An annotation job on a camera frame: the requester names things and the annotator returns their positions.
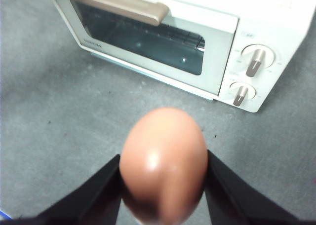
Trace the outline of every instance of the glass window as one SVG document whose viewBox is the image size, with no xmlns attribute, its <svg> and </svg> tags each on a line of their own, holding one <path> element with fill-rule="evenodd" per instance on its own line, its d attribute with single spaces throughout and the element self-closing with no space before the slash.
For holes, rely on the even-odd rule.
<svg viewBox="0 0 316 225">
<path fill-rule="evenodd" d="M 152 26 L 77 1 L 73 6 L 86 32 L 102 42 L 200 75 L 204 39 L 170 25 Z"/>
</svg>

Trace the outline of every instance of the white toaster oven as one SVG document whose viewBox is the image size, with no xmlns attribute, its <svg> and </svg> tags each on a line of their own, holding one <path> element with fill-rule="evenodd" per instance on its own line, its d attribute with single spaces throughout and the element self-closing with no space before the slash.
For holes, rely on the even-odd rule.
<svg viewBox="0 0 316 225">
<path fill-rule="evenodd" d="M 316 0 L 54 0 L 78 45 L 206 99 L 256 112 Z"/>
</svg>

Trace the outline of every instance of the egg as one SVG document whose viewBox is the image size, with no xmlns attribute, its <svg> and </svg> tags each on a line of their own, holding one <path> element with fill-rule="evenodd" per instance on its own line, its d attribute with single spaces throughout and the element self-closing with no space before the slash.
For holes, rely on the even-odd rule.
<svg viewBox="0 0 316 225">
<path fill-rule="evenodd" d="M 121 153 L 125 205 L 143 224 L 182 223 L 201 198 L 207 162 L 192 117 L 176 108 L 149 112 L 131 129 Z"/>
</svg>

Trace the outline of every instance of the gray floor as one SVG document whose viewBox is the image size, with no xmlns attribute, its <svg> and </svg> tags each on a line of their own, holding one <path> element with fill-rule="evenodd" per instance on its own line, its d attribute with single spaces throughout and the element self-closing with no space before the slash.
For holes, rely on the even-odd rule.
<svg viewBox="0 0 316 225">
<path fill-rule="evenodd" d="M 1 0 L 1 209 L 36 215 L 120 153 L 142 115 L 173 106 L 254 188 L 316 220 L 315 76 L 315 19 L 260 111 L 248 113 L 91 56 L 51 0 Z M 187 224 L 208 223 L 203 200 Z M 136 224 L 124 206 L 118 224 Z"/>
</svg>

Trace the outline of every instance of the oven knob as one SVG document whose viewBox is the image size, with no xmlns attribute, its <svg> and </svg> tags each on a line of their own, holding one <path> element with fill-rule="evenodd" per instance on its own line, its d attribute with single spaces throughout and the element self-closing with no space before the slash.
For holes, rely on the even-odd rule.
<svg viewBox="0 0 316 225">
<path fill-rule="evenodd" d="M 232 83 L 230 90 L 235 93 L 233 104 L 237 107 L 239 107 L 245 99 L 252 99 L 256 95 L 254 87 L 242 82 Z"/>
<path fill-rule="evenodd" d="M 275 60 L 273 51 L 264 45 L 247 46 L 241 53 L 248 61 L 246 75 L 254 77 L 258 69 L 271 66 Z"/>
</svg>

